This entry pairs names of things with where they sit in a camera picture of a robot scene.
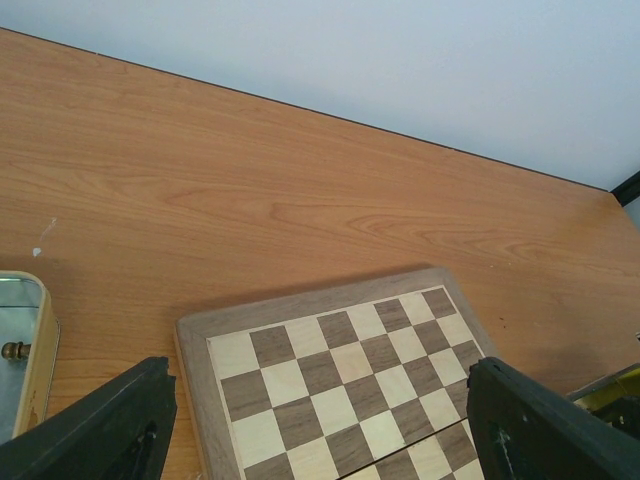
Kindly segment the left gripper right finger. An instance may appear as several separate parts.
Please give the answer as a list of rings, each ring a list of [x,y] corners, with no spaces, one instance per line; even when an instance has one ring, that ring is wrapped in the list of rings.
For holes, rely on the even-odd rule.
[[[467,415],[487,479],[636,479],[639,439],[502,360],[470,368]]]

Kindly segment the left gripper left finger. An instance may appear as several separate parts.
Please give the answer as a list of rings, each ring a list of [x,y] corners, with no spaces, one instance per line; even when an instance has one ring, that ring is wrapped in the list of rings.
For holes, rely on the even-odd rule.
[[[159,479],[177,412],[166,357],[149,357],[1,446],[3,479]]]

